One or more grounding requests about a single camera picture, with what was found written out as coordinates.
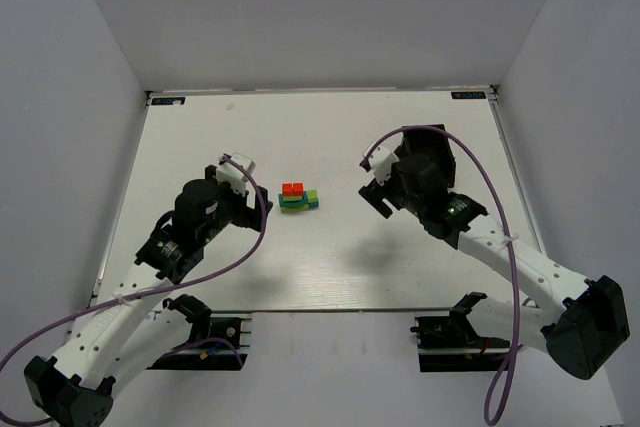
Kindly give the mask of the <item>teal arch block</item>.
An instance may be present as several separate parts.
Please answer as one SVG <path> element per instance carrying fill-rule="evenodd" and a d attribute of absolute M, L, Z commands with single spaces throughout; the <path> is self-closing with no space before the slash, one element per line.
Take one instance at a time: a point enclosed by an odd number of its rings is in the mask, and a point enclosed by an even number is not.
<path fill-rule="evenodd" d="M 298 206 L 303 206 L 303 205 L 308 205 L 309 204 L 309 200 L 307 202 L 297 202 L 297 203 L 285 203 L 281 200 L 281 196 L 282 194 L 278 195 L 278 200 L 279 200 L 279 206 L 284 206 L 284 207 L 298 207 Z"/>

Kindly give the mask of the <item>red cube block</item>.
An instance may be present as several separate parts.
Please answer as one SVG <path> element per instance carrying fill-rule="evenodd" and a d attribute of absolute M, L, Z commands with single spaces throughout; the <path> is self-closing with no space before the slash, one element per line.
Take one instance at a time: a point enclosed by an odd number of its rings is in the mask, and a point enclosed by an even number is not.
<path fill-rule="evenodd" d="M 304 194 L 304 184 L 303 183 L 293 183 L 292 184 L 293 194 L 295 196 L 302 196 Z"/>
<path fill-rule="evenodd" d="M 293 184 L 292 183 L 283 183 L 282 184 L 282 194 L 285 197 L 292 196 L 294 193 Z"/>

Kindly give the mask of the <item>lime green arch block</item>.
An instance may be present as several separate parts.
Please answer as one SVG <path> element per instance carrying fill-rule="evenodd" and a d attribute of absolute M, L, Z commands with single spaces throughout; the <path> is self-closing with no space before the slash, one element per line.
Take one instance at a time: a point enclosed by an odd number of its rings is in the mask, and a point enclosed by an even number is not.
<path fill-rule="evenodd" d="M 290 213 L 293 214 L 293 213 L 305 212 L 309 210 L 311 210 L 309 205 L 303 205 L 298 207 L 284 207 L 284 206 L 280 207 L 280 211 L 285 214 L 290 214 Z"/>

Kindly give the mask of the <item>black plastic bin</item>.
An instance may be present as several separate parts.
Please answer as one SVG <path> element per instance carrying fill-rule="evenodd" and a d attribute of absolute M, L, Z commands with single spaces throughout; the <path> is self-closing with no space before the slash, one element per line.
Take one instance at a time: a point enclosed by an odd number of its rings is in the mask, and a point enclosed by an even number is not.
<path fill-rule="evenodd" d="M 432 130 L 409 129 L 401 142 L 407 154 L 425 154 L 435 163 L 449 189 L 455 186 L 456 160 L 444 124 L 432 124 Z"/>

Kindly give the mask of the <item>lime green small cube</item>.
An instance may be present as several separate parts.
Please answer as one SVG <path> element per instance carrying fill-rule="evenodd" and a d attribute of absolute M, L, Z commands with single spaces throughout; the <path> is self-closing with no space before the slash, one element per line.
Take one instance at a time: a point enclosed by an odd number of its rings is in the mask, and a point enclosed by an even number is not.
<path fill-rule="evenodd" d="M 316 190 L 308 190 L 307 197 L 310 202 L 316 202 L 319 199 L 318 193 Z"/>

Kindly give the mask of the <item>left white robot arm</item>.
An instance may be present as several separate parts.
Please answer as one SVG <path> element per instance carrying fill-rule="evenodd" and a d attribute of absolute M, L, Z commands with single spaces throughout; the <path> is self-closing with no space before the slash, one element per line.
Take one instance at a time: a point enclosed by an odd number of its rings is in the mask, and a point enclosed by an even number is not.
<path fill-rule="evenodd" d="M 112 298 L 49 357 L 34 357 L 24 376 L 34 404 L 61 426 L 99 426 L 115 398 L 171 349 L 210 337 L 211 310 L 189 294 L 170 298 L 203 260 L 208 244 L 233 225 L 262 233 L 273 204 L 256 186 L 254 162 L 225 155 L 187 182 L 157 221 Z"/>

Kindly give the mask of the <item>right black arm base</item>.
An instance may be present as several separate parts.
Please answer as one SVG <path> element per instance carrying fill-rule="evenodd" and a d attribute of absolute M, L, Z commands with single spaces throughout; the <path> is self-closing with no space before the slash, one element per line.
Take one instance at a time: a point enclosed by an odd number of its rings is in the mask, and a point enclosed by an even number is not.
<path fill-rule="evenodd" d="M 421 373 L 495 372 L 510 348 L 500 337 L 480 336 L 468 320 L 487 298 L 471 292 L 446 312 L 416 314 L 410 332 L 417 343 Z"/>

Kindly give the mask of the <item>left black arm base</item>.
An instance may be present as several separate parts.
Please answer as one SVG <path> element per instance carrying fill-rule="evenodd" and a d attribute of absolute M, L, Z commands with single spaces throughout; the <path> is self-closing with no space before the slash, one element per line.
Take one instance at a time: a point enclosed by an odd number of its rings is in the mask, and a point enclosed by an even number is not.
<path fill-rule="evenodd" d="M 194 296 L 162 301 L 162 312 L 176 311 L 189 325 L 189 336 L 163 354 L 149 370 L 240 371 L 247 360 L 251 316 L 214 314 Z"/>

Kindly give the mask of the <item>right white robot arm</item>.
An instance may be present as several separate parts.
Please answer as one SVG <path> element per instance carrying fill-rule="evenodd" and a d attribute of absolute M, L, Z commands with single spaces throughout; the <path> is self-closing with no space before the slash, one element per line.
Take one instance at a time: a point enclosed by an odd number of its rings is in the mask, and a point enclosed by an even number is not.
<path fill-rule="evenodd" d="M 430 350 L 506 343 L 515 324 L 519 342 L 547 353 L 571 376 L 588 380 L 628 339 L 620 285 L 592 280 L 526 243 L 509 237 L 484 206 L 449 190 L 440 168 L 425 154 L 399 157 L 384 147 L 362 160 L 373 180 L 360 195 L 383 217 L 406 210 L 432 237 L 492 269 L 530 297 L 518 314 L 509 303 L 481 292 L 466 294 L 444 317 L 413 327 Z"/>

